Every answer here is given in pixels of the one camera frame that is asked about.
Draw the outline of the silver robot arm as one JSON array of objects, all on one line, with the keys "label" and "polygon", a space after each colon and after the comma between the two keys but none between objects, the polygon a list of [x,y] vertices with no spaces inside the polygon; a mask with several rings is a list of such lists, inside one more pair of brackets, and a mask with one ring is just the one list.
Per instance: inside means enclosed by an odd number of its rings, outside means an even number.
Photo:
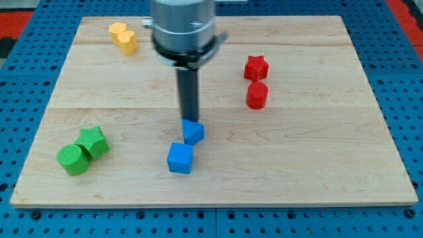
[{"label": "silver robot arm", "polygon": [[217,53],[227,32],[216,34],[214,0],[150,0],[151,29],[156,53],[178,69],[195,71]]}]

